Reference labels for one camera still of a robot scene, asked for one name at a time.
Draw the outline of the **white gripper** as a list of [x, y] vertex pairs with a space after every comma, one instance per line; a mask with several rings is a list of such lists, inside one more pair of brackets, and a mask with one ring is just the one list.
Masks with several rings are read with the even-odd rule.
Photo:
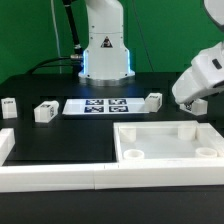
[[177, 104], [224, 91], [224, 42], [201, 50], [172, 87]]

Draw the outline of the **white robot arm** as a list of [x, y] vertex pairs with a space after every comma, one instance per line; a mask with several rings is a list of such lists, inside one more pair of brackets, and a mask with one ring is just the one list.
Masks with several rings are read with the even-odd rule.
[[[82, 83], [114, 86], [135, 76], [123, 42], [123, 6], [118, 0], [85, 0], [89, 43], [83, 52]], [[204, 49], [172, 87], [178, 104], [224, 91], [224, 41]]]

